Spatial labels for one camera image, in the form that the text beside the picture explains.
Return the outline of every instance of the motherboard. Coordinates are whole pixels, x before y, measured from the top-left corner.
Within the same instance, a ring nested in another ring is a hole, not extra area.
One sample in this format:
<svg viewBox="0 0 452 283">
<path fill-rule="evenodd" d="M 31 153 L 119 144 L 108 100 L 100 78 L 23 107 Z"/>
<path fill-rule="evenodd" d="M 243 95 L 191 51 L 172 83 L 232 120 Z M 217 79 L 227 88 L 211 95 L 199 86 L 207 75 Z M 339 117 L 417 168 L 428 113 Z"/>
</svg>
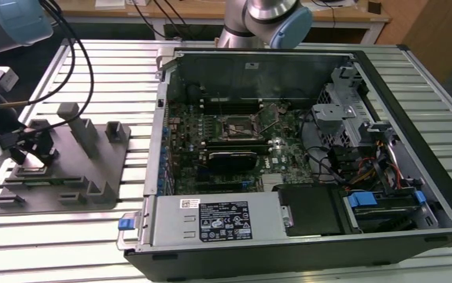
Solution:
<svg viewBox="0 0 452 283">
<path fill-rule="evenodd" d="M 264 192 L 280 183 L 311 183 L 301 116 L 287 101 L 171 103 L 173 194 Z"/>
</svg>

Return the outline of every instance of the slotted metal table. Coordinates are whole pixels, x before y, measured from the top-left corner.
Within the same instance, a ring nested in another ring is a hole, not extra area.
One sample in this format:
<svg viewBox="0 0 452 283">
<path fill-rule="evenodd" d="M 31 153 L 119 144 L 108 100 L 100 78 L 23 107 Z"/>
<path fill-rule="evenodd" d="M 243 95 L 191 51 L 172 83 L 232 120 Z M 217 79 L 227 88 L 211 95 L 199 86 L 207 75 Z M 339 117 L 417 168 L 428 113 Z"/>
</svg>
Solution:
<svg viewBox="0 0 452 283">
<path fill-rule="evenodd" d="M 152 112 L 159 81 L 156 51 L 160 47 L 213 47 L 168 41 L 84 40 L 93 63 L 95 95 L 83 118 L 95 124 L 116 120 L 131 126 L 120 200 L 105 211 L 0 216 L 0 282 L 148 282 L 116 248 L 117 220 L 141 208 Z M 89 76 L 77 46 L 77 65 L 69 83 L 44 103 L 24 109 L 20 120 L 48 119 L 59 103 L 85 100 Z M 396 46 L 303 44 L 299 48 L 363 50 L 400 101 L 424 139 L 452 177 L 452 99 L 409 51 Z M 53 89 L 69 70 L 69 47 L 61 46 L 32 99 Z M 372 101 L 380 117 L 383 110 Z M 13 167 L 0 163 L 0 183 Z M 135 240 L 136 234 L 125 234 Z M 428 251 L 399 264 L 256 275 L 205 282 L 436 282 L 452 281 L 452 248 Z"/>
</svg>

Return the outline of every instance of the power supply label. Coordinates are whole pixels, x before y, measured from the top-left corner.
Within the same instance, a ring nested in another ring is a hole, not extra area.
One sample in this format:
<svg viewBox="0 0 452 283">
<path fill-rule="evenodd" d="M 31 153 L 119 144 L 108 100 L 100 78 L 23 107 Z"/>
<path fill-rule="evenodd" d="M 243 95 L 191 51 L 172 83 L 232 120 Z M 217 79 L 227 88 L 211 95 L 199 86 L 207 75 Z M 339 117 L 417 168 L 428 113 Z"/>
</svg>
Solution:
<svg viewBox="0 0 452 283">
<path fill-rule="evenodd" d="M 248 202 L 200 203 L 201 242 L 252 239 Z"/>
</svg>

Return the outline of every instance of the table leg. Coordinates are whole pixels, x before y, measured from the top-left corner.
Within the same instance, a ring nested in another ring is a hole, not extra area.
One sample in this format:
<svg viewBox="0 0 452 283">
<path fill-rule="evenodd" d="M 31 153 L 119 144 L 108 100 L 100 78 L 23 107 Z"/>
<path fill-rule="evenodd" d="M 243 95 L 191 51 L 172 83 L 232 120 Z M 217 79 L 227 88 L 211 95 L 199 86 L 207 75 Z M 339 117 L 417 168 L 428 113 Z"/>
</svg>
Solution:
<svg viewBox="0 0 452 283">
<path fill-rule="evenodd" d="M 373 22 L 361 38 L 360 44 L 375 44 L 384 27 L 384 22 Z"/>
</svg>

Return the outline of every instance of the blue tab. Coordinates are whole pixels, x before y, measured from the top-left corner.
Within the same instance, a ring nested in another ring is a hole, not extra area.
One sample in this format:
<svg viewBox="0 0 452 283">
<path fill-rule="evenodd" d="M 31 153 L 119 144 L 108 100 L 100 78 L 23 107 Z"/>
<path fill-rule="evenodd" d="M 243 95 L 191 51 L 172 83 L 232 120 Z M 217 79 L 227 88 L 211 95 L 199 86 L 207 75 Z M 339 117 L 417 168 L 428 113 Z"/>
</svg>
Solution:
<svg viewBox="0 0 452 283">
<path fill-rule="evenodd" d="M 420 203 L 424 203 L 427 201 L 427 198 L 424 197 L 424 194 L 423 194 L 423 192 L 420 190 L 416 191 L 415 196 L 416 196 L 417 201 Z"/>
<path fill-rule="evenodd" d="M 119 219 L 117 230 L 119 231 L 135 230 L 135 219 L 132 218 Z"/>
<path fill-rule="evenodd" d="M 348 196 L 348 202 L 352 207 L 364 205 L 377 205 L 372 192 L 357 192 Z"/>
<path fill-rule="evenodd" d="M 348 202 L 349 202 L 349 206 L 353 208 L 356 206 L 359 206 L 359 202 L 357 199 L 355 198 L 353 195 L 348 196 Z"/>
<path fill-rule="evenodd" d="M 359 205 L 377 205 L 377 201 L 372 192 L 352 193 L 357 198 Z"/>
</svg>

